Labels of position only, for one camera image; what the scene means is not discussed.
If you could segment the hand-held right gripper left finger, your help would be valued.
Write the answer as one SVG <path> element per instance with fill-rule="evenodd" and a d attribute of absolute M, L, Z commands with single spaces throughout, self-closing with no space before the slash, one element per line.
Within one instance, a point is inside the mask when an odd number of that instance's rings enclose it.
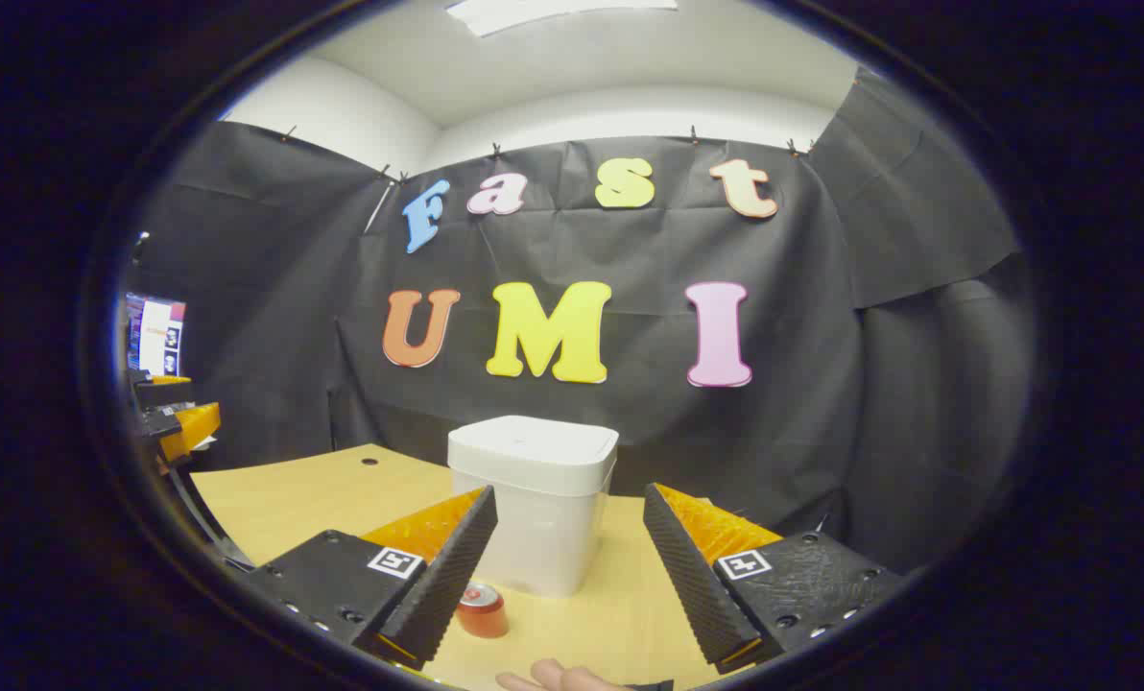
<path fill-rule="evenodd" d="M 323 530 L 243 579 L 318 634 L 421 672 L 435 659 L 496 521 L 494 490 L 472 489 L 362 537 Z"/>

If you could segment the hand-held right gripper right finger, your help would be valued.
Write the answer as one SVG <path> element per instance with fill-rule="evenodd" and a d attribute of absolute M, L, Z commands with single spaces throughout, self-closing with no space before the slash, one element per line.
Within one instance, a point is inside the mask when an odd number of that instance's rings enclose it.
<path fill-rule="evenodd" d="M 676 489 L 645 489 L 643 522 L 696 643 L 722 674 L 842 630 L 905 581 L 823 531 L 781 537 Z"/>

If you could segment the red pop can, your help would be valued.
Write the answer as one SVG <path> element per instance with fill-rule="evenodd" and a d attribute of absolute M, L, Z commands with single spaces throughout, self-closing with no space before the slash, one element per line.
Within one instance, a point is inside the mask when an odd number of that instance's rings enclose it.
<path fill-rule="evenodd" d="M 474 579 L 464 586 L 455 615 L 471 637 L 494 640 L 510 632 L 503 595 L 496 587 Z"/>

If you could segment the white desktop garbage bin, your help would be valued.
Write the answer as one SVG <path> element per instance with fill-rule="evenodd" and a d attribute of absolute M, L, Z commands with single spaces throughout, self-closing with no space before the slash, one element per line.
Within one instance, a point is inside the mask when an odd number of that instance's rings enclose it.
<path fill-rule="evenodd" d="M 575 595 L 597 555 L 619 439 L 598 424 L 517 415 L 448 432 L 454 493 L 488 486 L 496 506 L 477 579 L 541 598 Z"/>

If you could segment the wooden desktop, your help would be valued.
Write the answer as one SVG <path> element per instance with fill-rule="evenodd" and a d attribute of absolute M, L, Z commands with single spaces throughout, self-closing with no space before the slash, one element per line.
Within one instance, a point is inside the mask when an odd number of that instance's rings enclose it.
<path fill-rule="evenodd" d="M 360 463 L 375 458 L 376 466 Z M 323 529 L 362 535 L 452 495 L 448 468 L 378 445 L 222 471 L 194 472 L 202 502 L 249 559 L 275 559 Z M 499 691 L 496 675 L 527 674 L 553 657 L 622 685 L 672 680 L 676 691 L 718 678 L 696 643 L 643 522 L 638 497 L 607 497 L 599 548 L 572 598 L 502 587 L 510 632 L 471 637 L 452 624 L 428 678 Z"/>

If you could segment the black backdrop cloth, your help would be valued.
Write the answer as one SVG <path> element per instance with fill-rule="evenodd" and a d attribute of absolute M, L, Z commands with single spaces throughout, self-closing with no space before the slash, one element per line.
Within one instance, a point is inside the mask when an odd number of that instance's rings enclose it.
<path fill-rule="evenodd" d="M 186 303 L 217 469 L 362 443 L 443 464 L 527 415 L 619 432 L 651 482 L 896 570 L 1012 478 L 1036 284 L 942 119 L 867 67 L 808 154 L 606 137 L 376 170 L 213 124 L 126 288 Z"/>

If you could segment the ceiling light panel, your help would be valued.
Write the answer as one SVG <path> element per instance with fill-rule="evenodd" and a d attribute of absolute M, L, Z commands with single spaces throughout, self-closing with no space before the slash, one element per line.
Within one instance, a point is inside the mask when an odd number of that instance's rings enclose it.
<path fill-rule="evenodd" d="M 461 0 L 445 9 L 475 35 L 586 11 L 677 11 L 678 0 Z"/>

